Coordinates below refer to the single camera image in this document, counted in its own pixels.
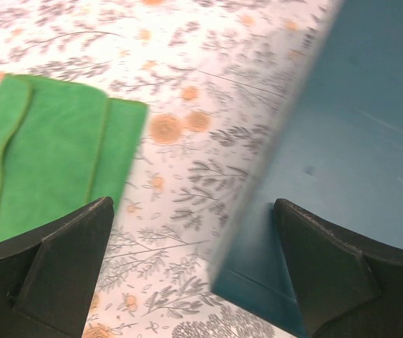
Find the teal drawer box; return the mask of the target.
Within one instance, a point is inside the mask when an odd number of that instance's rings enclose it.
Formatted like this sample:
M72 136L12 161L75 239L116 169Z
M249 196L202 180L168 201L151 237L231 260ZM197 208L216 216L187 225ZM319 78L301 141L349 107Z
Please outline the teal drawer box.
M209 264L211 291L308 337L273 206L403 249L403 1L345 1Z

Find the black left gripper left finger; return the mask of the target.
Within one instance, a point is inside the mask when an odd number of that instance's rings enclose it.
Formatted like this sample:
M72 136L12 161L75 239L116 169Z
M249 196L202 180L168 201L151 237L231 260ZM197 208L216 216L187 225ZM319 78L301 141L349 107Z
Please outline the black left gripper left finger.
M81 337L113 225L113 200L0 242L0 337Z

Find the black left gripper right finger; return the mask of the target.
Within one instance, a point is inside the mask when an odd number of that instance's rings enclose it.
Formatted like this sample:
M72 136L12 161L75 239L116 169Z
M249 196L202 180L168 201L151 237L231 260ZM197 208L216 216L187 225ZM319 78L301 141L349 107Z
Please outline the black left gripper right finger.
M403 337L403 249L287 199L273 214L308 337Z

